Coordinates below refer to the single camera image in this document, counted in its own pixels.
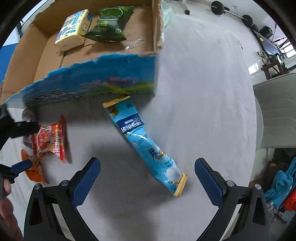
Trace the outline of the person's left hand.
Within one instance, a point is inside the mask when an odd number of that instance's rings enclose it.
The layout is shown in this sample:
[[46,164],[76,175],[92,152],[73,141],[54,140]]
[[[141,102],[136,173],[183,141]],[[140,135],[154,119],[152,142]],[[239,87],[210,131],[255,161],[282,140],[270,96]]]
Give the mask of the person's left hand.
[[14,207],[7,196],[11,193],[11,183],[1,181],[1,240],[23,240],[18,222],[13,214]]

